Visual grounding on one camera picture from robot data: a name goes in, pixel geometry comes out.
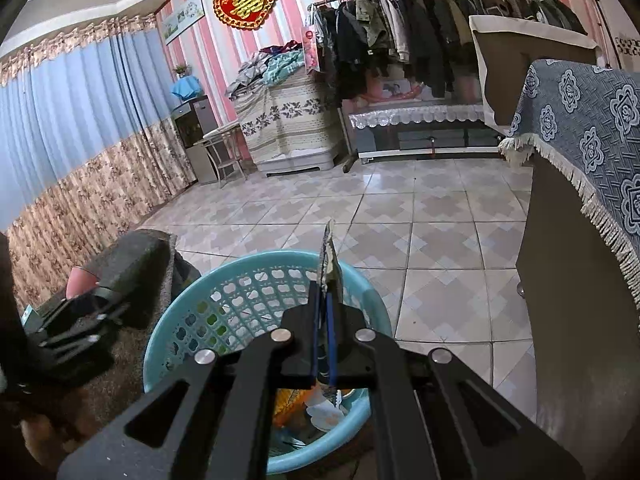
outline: pile of clothes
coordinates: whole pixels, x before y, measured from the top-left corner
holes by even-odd
[[[261,86],[277,85],[304,64],[302,44],[295,40],[283,46],[262,48],[242,64],[238,77],[226,88],[225,96],[235,101],[240,95],[254,92]]]
[[[366,71],[387,76],[399,63],[406,78],[452,91],[452,65],[478,70],[468,18],[494,14],[536,20],[586,34],[575,13],[559,0],[349,0],[337,9],[315,7],[321,70],[337,106],[366,93]]]

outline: tiled floor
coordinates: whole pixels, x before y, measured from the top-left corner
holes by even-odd
[[[204,273],[259,251],[317,251],[333,218],[338,257],[376,287],[401,345],[446,346],[535,420],[535,357],[515,270],[531,177],[496,158],[252,174],[223,189],[194,186],[145,226],[176,233]]]

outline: potted plant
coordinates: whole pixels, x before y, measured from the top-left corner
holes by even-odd
[[[189,71],[189,65],[178,65],[174,68],[175,75],[178,77],[184,77]]]

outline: blue curtain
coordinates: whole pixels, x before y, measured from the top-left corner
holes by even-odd
[[[0,230],[47,187],[179,104],[156,29],[118,34],[0,88]]]

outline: poster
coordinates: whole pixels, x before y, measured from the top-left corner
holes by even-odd
[[[169,44],[191,25],[204,17],[202,0],[186,0],[174,12],[162,20],[162,38]]]

